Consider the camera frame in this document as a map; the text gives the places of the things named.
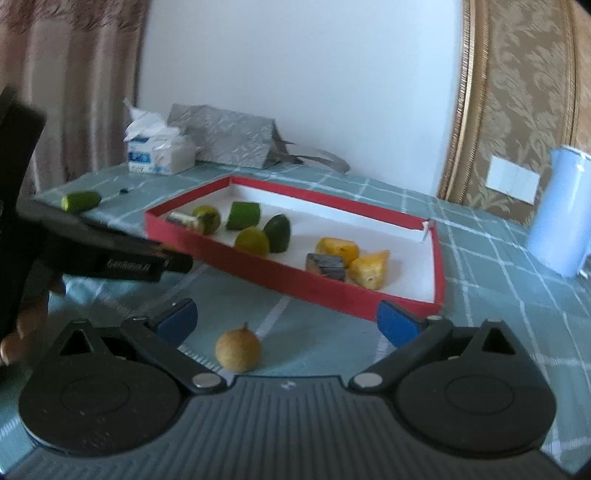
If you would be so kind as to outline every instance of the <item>green checkered tablecloth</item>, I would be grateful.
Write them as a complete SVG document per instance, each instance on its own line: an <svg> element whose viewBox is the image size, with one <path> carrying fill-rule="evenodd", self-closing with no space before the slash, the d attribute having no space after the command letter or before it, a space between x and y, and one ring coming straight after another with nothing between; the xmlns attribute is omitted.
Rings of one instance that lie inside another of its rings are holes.
<svg viewBox="0 0 591 480"><path fill-rule="evenodd" d="M591 291L585 280L565 280L533 259L523 247L527 233L519 225L380 181L291 164L267 170L201 164L174 177L129 174L122 165L88 174L41 198L58 204L65 192L96 189L104 200L89 216L145 235L144 210L229 173L435 219L446 275L443 313L459 326L479 325L487 318L506 321L558 400L543 450L570 471L591 456ZM119 195L121 188L129 193ZM117 325L131 314L155 313L190 297L199 309L199 325L181 349L216 371L217 337L246 320L263 338L262 364L254 372L259 375L339 374L348 381L392 350L372 322L266 290L204 264L187 275L166 274L158 284L66 280L67 297L50 301L48 341L72 319ZM7 367L0 369L0 377L0 470L5 472L32 447L17 414L27 373L19 366Z"/></svg>

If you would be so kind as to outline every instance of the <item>pink curtain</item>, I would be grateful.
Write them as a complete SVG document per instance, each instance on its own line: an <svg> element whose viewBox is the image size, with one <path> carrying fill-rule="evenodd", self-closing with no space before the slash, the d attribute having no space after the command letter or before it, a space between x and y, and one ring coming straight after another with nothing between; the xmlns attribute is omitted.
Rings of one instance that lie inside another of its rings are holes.
<svg viewBox="0 0 591 480"><path fill-rule="evenodd" d="M23 194L125 161L148 0L0 0L0 88L47 114Z"/></svg>

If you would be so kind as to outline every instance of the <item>light blue kettle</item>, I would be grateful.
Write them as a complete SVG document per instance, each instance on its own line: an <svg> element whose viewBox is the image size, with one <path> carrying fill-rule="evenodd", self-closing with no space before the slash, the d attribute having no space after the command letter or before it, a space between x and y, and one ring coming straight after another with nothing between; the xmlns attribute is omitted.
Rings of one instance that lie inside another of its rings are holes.
<svg viewBox="0 0 591 480"><path fill-rule="evenodd" d="M574 277L591 253L591 155L563 145L550 157L552 176L526 247L546 267Z"/></svg>

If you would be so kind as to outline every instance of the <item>green avocado piece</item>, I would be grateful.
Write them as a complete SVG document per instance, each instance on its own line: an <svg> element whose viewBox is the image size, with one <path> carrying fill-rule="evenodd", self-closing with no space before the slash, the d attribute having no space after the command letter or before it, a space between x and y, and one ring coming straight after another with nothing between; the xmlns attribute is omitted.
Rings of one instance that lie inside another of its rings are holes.
<svg viewBox="0 0 591 480"><path fill-rule="evenodd" d="M263 231L269 238L271 253L280 254L287 250L291 238L291 224L285 215L275 215L267 222Z"/></svg>
<svg viewBox="0 0 591 480"><path fill-rule="evenodd" d="M61 198L61 209L70 213L85 212L98 206L101 200L98 192L71 192Z"/></svg>
<svg viewBox="0 0 591 480"><path fill-rule="evenodd" d="M254 202L232 202L226 223L228 230L244 230L261 221L261 206Z"/></svg>

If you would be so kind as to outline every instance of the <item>blue gripper pad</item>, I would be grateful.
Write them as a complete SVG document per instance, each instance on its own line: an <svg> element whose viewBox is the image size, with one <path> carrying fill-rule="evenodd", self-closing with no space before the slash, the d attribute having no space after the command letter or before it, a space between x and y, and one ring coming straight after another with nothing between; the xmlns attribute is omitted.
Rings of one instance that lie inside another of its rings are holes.
<svg viewBox="0 0 591 480"><path fill-rule="evenodd" d="M383 300L376 314L378 330L392 345L399 348L414 340L423 331L419 318Z"/></svg>
<svg viewBox="0 0 591 480"><path fill-rule="evenodd" d="M184 299L162 313L154 333L175 347L179 347L197 327L197 306Z"/></svg>

